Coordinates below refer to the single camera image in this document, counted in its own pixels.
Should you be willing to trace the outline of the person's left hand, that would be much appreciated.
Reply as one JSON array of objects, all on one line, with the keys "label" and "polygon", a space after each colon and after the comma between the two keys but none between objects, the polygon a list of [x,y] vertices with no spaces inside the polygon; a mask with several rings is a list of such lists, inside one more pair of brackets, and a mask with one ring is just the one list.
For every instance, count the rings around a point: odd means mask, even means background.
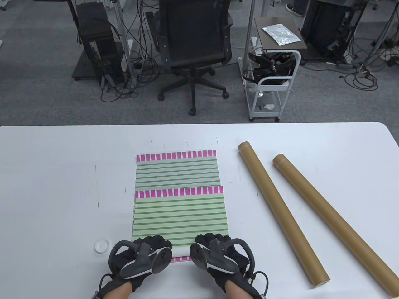
[{"label": "person's left hand", "polygon": [[146,277],[161,273],[171,263],[171,248],[161,235],[117,242],[108,258],[111,273],[101,278],[93,298],[105,298],[124,284],[135,292]]}]

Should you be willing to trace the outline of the person's right hand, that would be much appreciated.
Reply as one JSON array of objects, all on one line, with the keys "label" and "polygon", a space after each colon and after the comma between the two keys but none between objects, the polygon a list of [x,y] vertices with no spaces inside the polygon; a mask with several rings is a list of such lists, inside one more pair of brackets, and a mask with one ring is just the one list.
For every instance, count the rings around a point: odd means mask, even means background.
[{"label": "person's right hand", "polygon": [[206,233],[198,235],[190,246],[192,262],[207,271],[215,283],[226,293],[230,282],[250,298],[260,299],[261,294],[249,280],[255,279],[255,258],[248,244],[229,235]]}]

